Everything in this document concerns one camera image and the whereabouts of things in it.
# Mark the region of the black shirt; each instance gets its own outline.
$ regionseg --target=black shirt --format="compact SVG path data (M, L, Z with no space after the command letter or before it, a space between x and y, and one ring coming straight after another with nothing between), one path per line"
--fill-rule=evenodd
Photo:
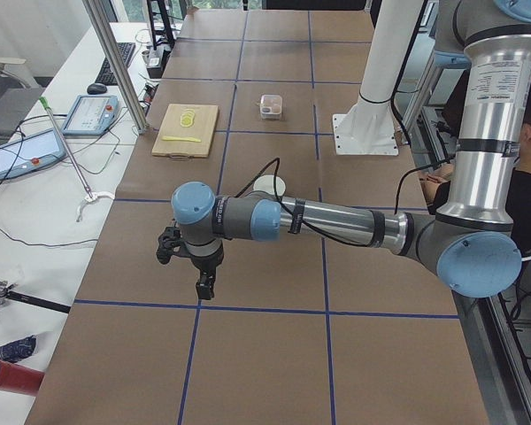
M449 198L450 182L441 184L429 211L446 204ZM507 192L505 210L513 219L512 239L521 252L531 249L531 174L513 170L510 188Z

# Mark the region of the white round object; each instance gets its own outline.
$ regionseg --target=white round object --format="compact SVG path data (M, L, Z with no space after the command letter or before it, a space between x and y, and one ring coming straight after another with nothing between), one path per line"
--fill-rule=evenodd
M281 197L285 193L285 182L276 177L275 185L277 186L277 194ZM254 182L254 190L261 190L262 192L275 195L273 193L273 176L271 174L262 175Z

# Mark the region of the green tip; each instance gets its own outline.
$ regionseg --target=green tip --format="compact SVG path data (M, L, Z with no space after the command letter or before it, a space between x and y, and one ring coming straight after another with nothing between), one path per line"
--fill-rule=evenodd
M45 97L41 96L39 98L39 101L42 103L43 108L49 109L50 106L47 104L47 99Z

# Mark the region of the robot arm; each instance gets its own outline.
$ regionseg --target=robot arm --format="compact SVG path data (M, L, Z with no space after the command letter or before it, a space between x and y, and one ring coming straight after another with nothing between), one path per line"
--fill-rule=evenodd
M253 192L217 197L201 182L180 186L177 226L159 238L158 259L189 257L201 299L214 296L222 239L272 241L281 228L314 231L418 261L448 287L474 298L509 287L521 254L504 206L531 79L531 0L442 0L436 46L472 61L449 200L436 217L358 210Z

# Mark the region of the black computer mouse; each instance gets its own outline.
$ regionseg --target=black computer mouse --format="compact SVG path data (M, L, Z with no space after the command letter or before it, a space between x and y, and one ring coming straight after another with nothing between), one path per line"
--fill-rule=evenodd
M87 87L87 93L90 95L102 95L103 93L106 93L108 91L108 88L101 84L100 82L93 82L91 85Z

